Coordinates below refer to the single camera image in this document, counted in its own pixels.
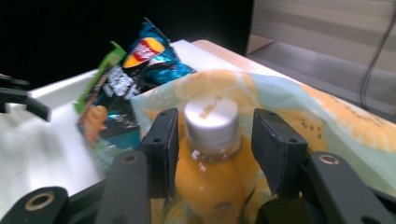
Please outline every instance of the plastic bottle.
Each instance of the plastic bottle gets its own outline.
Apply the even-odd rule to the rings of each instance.
[[[184,115],[178,192],[199,222],[239,223],[260,168],[250,140],[240,133],[236,102],[213,94],[199,96],[187,103]]]

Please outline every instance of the snack bag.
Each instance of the snack bag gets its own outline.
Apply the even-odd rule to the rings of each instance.
[[[148,19],[130,49],[120,63],[104,69],[91,91],[80,99],[85,106],[78,128],[105,174],[118,154],[134,150],[140,143],[139,123],[129,100],[191,73],[170,41]]]
[[[120,47],[120,45],[114,41],[110,41],[110,43],[113,45],[114,49],[111,50],[99,64],[98,72],[91,79],[84,92],[78,98],[78,101],[74,103],[74,108],[79,114],[83,112],[85,106],[92,98],[92,95],[97,93],[103,85],[106,76],[102,76],[102,74],[107,73],[109,69],[119,64],[126,55],[125,50]]]

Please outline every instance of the green snack bag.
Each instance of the green snack bag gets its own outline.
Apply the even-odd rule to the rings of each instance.
[[[99,81],[99,78],[104,78],[103,74],[105,74],[109,69],[113,66],[119,64],[122,58],[126,55],[126,52],[118,45],[116,42],[110,42],[114,49],[111,50],[106,57],[101,61],[98,67],[98,71],[95,76],[91,79],[90,83],[87,85],[85,91],[80,95],[78,100],[74,103],[75,110],[81,114],[87,103],[92,98],[92,95],[100,90],[100,87],[103,85],[104,81]]]

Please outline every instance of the plastic packaging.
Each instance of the plastic packaging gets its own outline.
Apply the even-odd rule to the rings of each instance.
[[[176,185],[193,213],[189,222],[240,223],[260,169],[239,131],[237,104],[201,95],[186,104],[184,115]]]
[[[78,128],[105,174],[118,154],[134,150],[140,143],[140,126],[129,100],[191,72],[158,28],[148,19],[142,25],[127,55],[113,43],[116,49],[101,63],[98,74],[75,104],[81,114]]]

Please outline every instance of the cable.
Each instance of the cable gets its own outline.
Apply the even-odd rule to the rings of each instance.
[[[388,39],[390,32],[392,31],[395,23],[396,23],[396,8],[395,8],[395,11],[393,14],[392,22],[389,24],[387,31],[382,36],[381,41],[379,42],[379,46],[375,51],[375,56],[374,56],[373,60],[370,62],[370,66],[368,67],[366,73],[364,74],[364,76],[362,78],[362,82],[359,86],[361,108],[363,108],[367,111],[369,110],[369,108],[368,108],[368,105],[366,102],[366,93],[367,93],[367,88],[368,88],[368,85],[370,82],[370,78],[371,78],[371,75],[375,68],[376,62],[378,61],[379,55],[382,51],[382,48],[384,48],[384,45],[387,42],[387,39]]]

